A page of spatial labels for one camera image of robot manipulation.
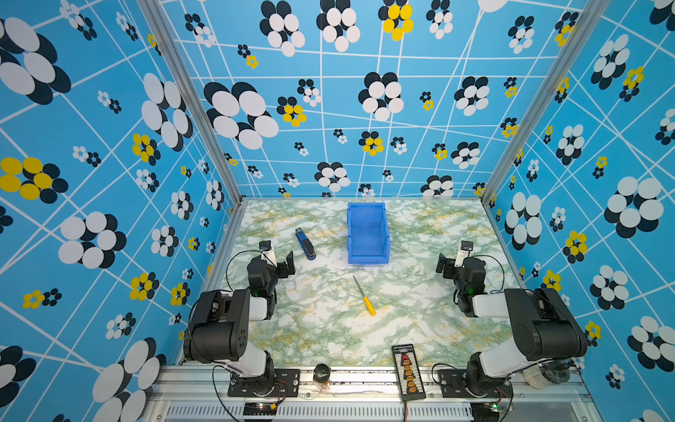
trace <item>black cylindrical object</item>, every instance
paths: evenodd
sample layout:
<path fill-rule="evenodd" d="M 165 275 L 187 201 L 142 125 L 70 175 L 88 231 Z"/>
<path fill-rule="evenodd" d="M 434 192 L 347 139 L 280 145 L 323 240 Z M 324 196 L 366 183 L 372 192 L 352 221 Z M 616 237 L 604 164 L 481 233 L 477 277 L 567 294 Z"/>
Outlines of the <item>black cylindrical object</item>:
<path fill-rule="evenodd" d="M 325 385 L 328 383 L 330 377 L 331 377 L 331 367 L 326 365 L 325 363 L 319 363 L 314 368 L 314 380 L 317 383 Z"/>

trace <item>blue stapler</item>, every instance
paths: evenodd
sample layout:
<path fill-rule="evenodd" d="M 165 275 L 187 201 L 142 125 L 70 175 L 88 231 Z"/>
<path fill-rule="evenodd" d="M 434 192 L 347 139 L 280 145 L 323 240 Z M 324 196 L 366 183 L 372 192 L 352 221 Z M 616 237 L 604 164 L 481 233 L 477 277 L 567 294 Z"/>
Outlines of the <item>blue stapler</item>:
<path fill-rule="evenodd" d="M 301 228 L 296 228 L 296 237 L 300 242 L 300 246 L 302 247 L 304 254 L 307 256 L 307 259 L 311 261 L 312 259 L 316 258 L 317 254 L 314 253 L 314 246 L 312 245 L 312 242 L 309 241 L 307 236 L 304 235 L 304 232 Z"/>

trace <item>blue patterned wall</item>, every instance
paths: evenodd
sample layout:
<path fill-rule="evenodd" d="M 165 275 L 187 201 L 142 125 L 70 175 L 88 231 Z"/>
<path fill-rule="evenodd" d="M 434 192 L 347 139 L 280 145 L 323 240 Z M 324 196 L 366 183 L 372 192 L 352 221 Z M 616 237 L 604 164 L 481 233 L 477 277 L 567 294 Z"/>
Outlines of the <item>blue patterned wall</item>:
<path fill-rule="evenodd" d="M 489 202 L 529 288 L 555 288 L 605 421 L 673 421 L 675 14 L 615 0 Z"/>
<path fill-rule="evenodd" d="M 3 422 L 136 420 L 232 207 L 136 2 L 76 3 L 0 5 Z"/>
<path fill-rule="evenodd" d="M 585 0 L 161 3 L 242 194 L 475 197 Z"/>

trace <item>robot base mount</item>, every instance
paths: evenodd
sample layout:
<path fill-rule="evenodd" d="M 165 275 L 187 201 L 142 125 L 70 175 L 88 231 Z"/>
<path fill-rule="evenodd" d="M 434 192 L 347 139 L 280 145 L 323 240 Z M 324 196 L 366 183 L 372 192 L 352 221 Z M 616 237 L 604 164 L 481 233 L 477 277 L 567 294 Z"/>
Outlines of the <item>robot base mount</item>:
<path fill-rule="evenodd" d="M 286 383 L 284 390 L 279 391 L 278 384 L 279 381 Z M 229 389 L 227 389 L 227 395 L 229 397 L 267 397 L 267 398 L 277 398 L 279 396 L 286 397 L 297 397 L 298 396 L 298 384 L 300 383 L 300 370 L 299 369 L 278 369 L 274 371 L 274 384 L 272 385 L 272 390 L 266 394 L 256 394 L 254 392 L 255 388 L 251 388 L 250 380 L 246 378 L 241 378 L 236 375 L 232 375 L 229 381 Z"/>
<path fill-rule="evenodd" d="M 438 371 L 438 377 L 441 383 L 441 392 L 443 398 L 500 398 L 502 390 L 502 399 L 513 397 L 513 385 L 508 379 L 502 380 L 501 384 L 493 386 L 485 392 L 484 396 L 475 396 L 471 394 L 466 387 L 466 371 L 455 369 L 441 369 Z"/>

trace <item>black cable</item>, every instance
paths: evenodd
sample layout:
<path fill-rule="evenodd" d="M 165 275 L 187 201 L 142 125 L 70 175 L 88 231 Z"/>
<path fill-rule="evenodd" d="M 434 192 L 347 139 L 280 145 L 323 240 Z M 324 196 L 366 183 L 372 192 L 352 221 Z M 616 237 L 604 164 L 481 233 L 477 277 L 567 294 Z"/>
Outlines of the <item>black cable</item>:
<path fill-rule="evenodd" d="M 555 360 L 555 359 L 547 359 L 546 361 L 534 362 L 532 365 L 526 366 L 525 368 L 519 369 L 519 370 L 517 370 L 517 371 L 515 371 L 515 372 L 511 372 L 510 374 L 508 374 L 507 376 L 505 376 L 505 378 L 508 379 L 511 375 L 515 374 L 516 372 L 521 372 L 521 371 L 524 371 L 525 369 L 529 369 L 529 368 L 531 368 L 531 367 L 535 367 L 535 366 L 540 365 L 540 364 L 552 362 L 552 361 L 554 361 L 554 360 Z"/>
<path fill-rule="evenodd" d="M 446 367 L 451 367 L 451 368 L 454 369 L 455 371 L 459 371 L 459 369 L 457 369 L 457 368 L 455 368 L 454 366 L 449 365 L 449 364 L 447 364 L 447 363 L 434 363 L 433 366 L 431 367 L 431 379 L 432 379 L 436 384 L 438 384 L 438 385 L 440 386 L 440 385 L 441 385 L 441 382 L 440 382 L 440 381 L 436 381 L 436 379 L 433 377 L 433 369 L 436 368 L 436 367 L 439 366 L 439 365 L 445 365 Z"/>
<path fill-rule="evenodd" d="M 230 411 L 227 409 L 227 407 L 225 407 L 225 404 L 223 403 L 223 401 L 220 399 L 220 393 L 218 392 L 218 389 L 215 387 L 215 375 L 214 375 L 214 374 L 215 374 L 215 369 L 216 369 L 216 368 L 223 368 L 223 369 L 225 369 L 225 370 L 227 371 L 227 368 L 225 368 L 225 367 L 222 366 L 222 365 L 216 365 L 216 366 L 214 366 L 213 369 L 211 370 L 211 381 L 213 381 L 213 389 L 215 390 L 215 395 L 216 395 L 216 397 L 218 397 L 218 401 L 220 402 L 220 405 L 225 409 L 225 412 L 227 412 L 227 414 L 229 415 L 229 417 L 231 417 L 232 419 L 234 419 L 234 420 L 237 421 L 237 422 L 240 422 L 239 419 L 235 418 L 235 417 L 230 413 Z"/>
<path fill-rule="evenodd" d="M 473 258 L 476 258 L 476 257 L 490 257 L 490 258 L 494 259 L 495 261 L 497 261 L 497 264 L 499 264 L 499 268 L 502 269 L 502 287 L 500 287 L 499 290 L 494 290 L 494 289 L 492 289 L 492 290 L 490 290 L 490 293 L 499 293 L 499 292 L 501 292 L 502 290 L 504 290 L 504 281 L 506 280 L 506 273 L 504 272 L 504 267 L 502 267 L 502 263 L 500 263 L 499 260 L 498 260 L 497 258 L 493 257 L 492 255 L 472 255 L 472 257 L 473 257 Z"/>
<path fill-rule="evenodd" d="M 506 412 L 504 413 L 504 416 L 502 416 L 502 418 L 499 420 L 499 422 L 502 422 L 504 420 L 504 418 L 506 417 L 506 415 L 508 415 L 508 411 L 511 410 L 511 404 L 513 403 L 513 396 L 514 396 L 514 394 L 512 392 L 511 397 L 508 400 L 508 407 L 506 408 Z"/>
<path fill-rule="evenodd" d="M 230 268 L 230 264 L 232 263 L 232 260 L 233 260 L 237 255 L 239 255 L 239 254 L 241 254 L 241 253 L 244 253 L 244 252 L 256 252 L 256 253 L 262 254 L 262 256 L 264 256 L 265 259 L 268 260 L 270 264 L 272 264 L 272 261 L 269 260 L 269 258 L 267 257 L 267 255 L 265 255 L 264 253 L 262 253 L 262 252 L 259 251 L 259 250 L 252 250 L 252 249 L 249 249 L 249 250 L 242 250 L 241 252 L 237 252 L 237 253 L 234 254 L 234 256 L 229 260 L 229 262 L 227 263 L 227 267 L 225 267 L 225 281 L 227 282 L 227 287 L 229 287 L 230 290 L 232 290 L 232 287 L 230 286 L 230 281 L 227 279 L 227 270 Z"/>

